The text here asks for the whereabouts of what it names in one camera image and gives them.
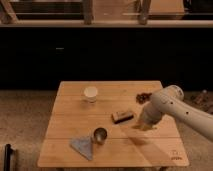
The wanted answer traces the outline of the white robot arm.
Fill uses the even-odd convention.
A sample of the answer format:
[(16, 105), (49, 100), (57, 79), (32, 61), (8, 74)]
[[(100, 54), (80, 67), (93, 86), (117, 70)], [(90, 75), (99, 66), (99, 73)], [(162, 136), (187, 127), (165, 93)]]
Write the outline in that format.
[(152, 127), (167, 114), (213, 142), (213, 116), (184, 103), (183, 99), (183, 90), (177, 85), (153, 92), (139, 115), (139, 125)]

